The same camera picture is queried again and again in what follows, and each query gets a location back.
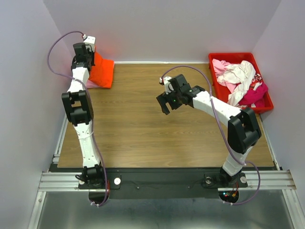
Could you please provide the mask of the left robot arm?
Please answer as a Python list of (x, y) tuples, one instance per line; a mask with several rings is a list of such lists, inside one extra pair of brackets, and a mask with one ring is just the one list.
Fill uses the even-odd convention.
[(76, 131), (82, 154), (82, 173), (76, 178), (88, 188), (104, 188), (101, 157), (93, 138), (93, 107), (86, 83), (94, 64), (94, 45), (80, 42), (73, 45), (72, 81), (66, 93), (61, 95), (68, 121)]

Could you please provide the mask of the orange t-shirt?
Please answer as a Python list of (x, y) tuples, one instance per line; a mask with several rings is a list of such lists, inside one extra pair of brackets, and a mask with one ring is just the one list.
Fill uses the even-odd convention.
[(110, 89), (113, 82), (114, 61), (104, 59), (98, 52), (95, 53), (95, 66), (92, 67), (89, 79), (100, 88)]

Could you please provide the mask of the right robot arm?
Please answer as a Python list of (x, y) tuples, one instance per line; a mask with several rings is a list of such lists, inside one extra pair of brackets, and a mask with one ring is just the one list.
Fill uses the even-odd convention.
[(182, 74), (173, 78), (161, 77), (159, 83), (165, 91), (156, 99), (164, 114), (188, 105), (214, 117), (219, 127), (227, 128), (224, 141), (229, 154), (218, 178), (222, 186), (233, 184), (245, 166), (248, 154), (262, 136), (255, 112), (251, 108), (231, 106), (200, 86), (190, 86)]

